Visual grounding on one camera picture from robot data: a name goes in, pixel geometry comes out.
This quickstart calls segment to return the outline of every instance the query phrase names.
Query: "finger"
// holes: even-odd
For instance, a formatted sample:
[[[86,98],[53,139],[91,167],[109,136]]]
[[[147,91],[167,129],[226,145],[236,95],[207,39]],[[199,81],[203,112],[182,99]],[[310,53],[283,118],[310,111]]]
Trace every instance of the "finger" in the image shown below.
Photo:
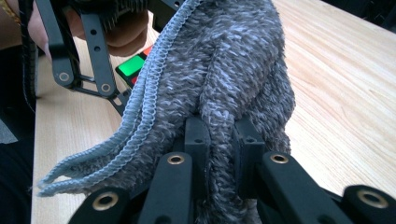
[[[147,33],[148,30],[146,28],[132,42],[124,46],[113,47],[108,45],[108,52],[114,56],[120,56],[120,57],[130,56],[145,46],[147,40]]]
[[[107,44],[113,48],[130,45],[147,30],[149,14],[147,11],[140,13],[128,13],[122,16],[110,32],[106,33]]]
[[[41,20],[40,12],[38,11],[37,4],[33,2],[32,16],[27,26],[29,36],[41,48],[51,60],[49,51],[49,38],[44,28],[43,21]]]
[[[69,24],[72,36],[77,36],[81,39],[85,39],[84,27],[82,26],[81,18],[77,14],[77,12],[74,9],[69,8],[64,12],[64,15],[66,16],[66,20]]]

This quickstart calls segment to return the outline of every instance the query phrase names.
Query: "light wood surface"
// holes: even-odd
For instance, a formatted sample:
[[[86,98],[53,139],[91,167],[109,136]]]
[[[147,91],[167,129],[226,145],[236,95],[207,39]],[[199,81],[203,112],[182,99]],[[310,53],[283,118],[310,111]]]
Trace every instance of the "light wood surface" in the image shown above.
[[[337,194],[364,184],[396,197],[396,34],[319,0],[274,3],[297,101],[287,126],[292,156]],[[82,48],[80,54],[89,74]],[[114,58],[113,64],[123,60]],[[35,183],[58,161],[101,143],[120,125],[106,100],[57,86],[46,59],[40,60],[38,97]],[[67,223],[83,199],[35,196],[32,223]]]

